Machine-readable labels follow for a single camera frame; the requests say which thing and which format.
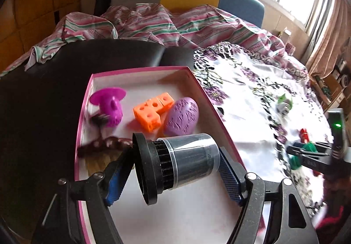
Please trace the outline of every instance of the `black filter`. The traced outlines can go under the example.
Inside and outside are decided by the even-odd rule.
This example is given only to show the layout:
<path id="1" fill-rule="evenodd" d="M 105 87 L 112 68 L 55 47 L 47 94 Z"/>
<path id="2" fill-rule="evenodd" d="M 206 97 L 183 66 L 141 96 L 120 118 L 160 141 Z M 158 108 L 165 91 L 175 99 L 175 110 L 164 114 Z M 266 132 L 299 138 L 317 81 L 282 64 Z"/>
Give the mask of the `black filter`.
<path id="1" fill-rule="evenodd" d="M 133 134 L 136 175 L 148 205 L 164 190 L 177 188 L 216 172 L 219 149 L 205 133 L 146 140 Z"/>

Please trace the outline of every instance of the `orange block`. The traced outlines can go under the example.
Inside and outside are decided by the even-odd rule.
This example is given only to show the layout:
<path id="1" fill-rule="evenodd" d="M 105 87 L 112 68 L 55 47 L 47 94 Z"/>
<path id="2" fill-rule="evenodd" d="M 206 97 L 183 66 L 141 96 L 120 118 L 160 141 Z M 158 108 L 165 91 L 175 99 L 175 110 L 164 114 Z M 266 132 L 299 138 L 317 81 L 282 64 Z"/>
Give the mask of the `orange block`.
<path id="1" fill-rule="evenodd" d="M 170 110 L 174 104 L 173 98 L 168 93 L 160 94 L 157 98 L 161 101 L 161 103 L 163 105 L 163 108 L 160 109 L 158 114 L 162 114 L 162 113 Z"/>
<path id="2" fill-rule="evenodd" d="M 134 116 L 148 132 L 161 126 L 161 118 L 147 103 L 140 104 L 133 108 Z"/>
<path id="3" fill-rule="evenodd" d="M 163 109 L 163 104 L 162 102 L 157 98 L 154 97 L 152 99 L 149 99 L 146 101 L 146 104 L 150 106 L 153 110 L 155 110 L 158 114 L 160 114 L 160 111 Z"/>

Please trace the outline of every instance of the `bed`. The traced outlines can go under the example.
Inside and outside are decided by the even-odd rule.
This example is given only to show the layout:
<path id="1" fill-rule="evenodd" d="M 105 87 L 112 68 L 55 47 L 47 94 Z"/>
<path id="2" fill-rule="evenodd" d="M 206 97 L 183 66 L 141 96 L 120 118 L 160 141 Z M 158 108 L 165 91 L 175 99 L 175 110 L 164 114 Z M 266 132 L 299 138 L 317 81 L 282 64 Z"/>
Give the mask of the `bed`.
<path id="1" fill-rule="evenodd" d="M 281 40 L 261 29 L 264 6 L 257 0 L 96 0 L 96 16 L 71 13 L 55 32 L 11 65 L 26 69 L 51 59 L 78 40 L 111 38 L 151 41 L 193 49 L 193 73 L 217 109 L 248 171 L 280 182 L 291 177 L 307 206 L 322 199 L 322 177 L 291 170 L 285 146 L 300 140 L 331 142 L 331 131 L 311 90 L 306 68 L 285 52 Z M 277 100 L 292 98 L 289 114 Z M 267 223 L 269 205 L 263 211 Z"/>

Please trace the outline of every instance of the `screw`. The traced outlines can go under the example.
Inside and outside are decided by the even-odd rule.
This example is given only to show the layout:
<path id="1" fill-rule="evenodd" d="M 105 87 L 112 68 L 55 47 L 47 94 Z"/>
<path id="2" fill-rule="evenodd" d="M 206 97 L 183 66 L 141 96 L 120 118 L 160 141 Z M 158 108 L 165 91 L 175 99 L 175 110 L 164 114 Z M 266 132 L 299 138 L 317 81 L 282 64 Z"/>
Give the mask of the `screw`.
<path id="1" fill-rule="evenodd" d="M 94 179 L 99 180 L 99 179 L 102 179 L 104 177 L 104 174 L 101 172 L 97 172 L 97 173 L 93 174 L 93 177 L 94 177 Z"/>
<path id="2" fill-rule="evenodd" d="M 257 179 L 257 175 L 255 173 L 248 173 L 247 178 L 250 180 L 255 180 Z"/>
<path id="3" fill-rule="evenodd" d="M 62 185 L 64 185 L 66 182 L 67 182 L 67 180 L 66 180 L 66 179 L 61 178 L 61 179 L 59 179 L 59 180 L 58 180 L 58 182 L 57 182 L 57 183 L 58 183 L 60 186 L 62 186 Z"/>
<path id="4" fill-rule="evenodd" d="M 284 179 L 283 183 L 286 184 L 287 186 L 291 186 L 292 185 L 291 179 Z"/>

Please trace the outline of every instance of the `black leather cushion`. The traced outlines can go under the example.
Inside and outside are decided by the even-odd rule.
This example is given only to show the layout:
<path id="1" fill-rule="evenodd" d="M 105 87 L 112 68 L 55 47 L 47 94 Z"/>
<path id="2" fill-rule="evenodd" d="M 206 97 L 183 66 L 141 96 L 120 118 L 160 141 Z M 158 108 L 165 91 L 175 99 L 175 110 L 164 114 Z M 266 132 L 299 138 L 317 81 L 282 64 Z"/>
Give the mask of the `black leather cushion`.
<path id="1" fill-rule="evenodd" d="M 78 119 L 91 74 L 192 65 L 192 50 L 165 49 L 122 39 L 75 42 L 45 64 L 27 72 L 20 66 L 0 80 L 0 215 L 11 229 L 30 238 L 57 180 L 73 179 Z"/>

